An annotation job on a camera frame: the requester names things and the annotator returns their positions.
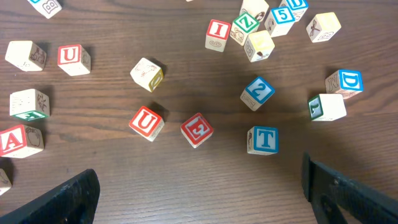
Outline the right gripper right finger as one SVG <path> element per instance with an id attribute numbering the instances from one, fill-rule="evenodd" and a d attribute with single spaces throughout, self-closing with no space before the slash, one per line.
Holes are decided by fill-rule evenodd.
<path id="1" fill-rule="evenodd" d="M 361 223 L 397 223 L 396 200 L 311 160 L 307 152 L 302 159 L 301 183 L 318 223 L 346 224 L 340 208 Z"/>

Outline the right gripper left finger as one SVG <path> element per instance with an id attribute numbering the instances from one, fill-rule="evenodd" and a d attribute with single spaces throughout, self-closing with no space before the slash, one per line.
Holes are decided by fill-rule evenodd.
<path id="1" fill-rule="evenodd" d="M 1 223 L 93 223 L 100 183 L 93 169 L 1 217 Z"/>

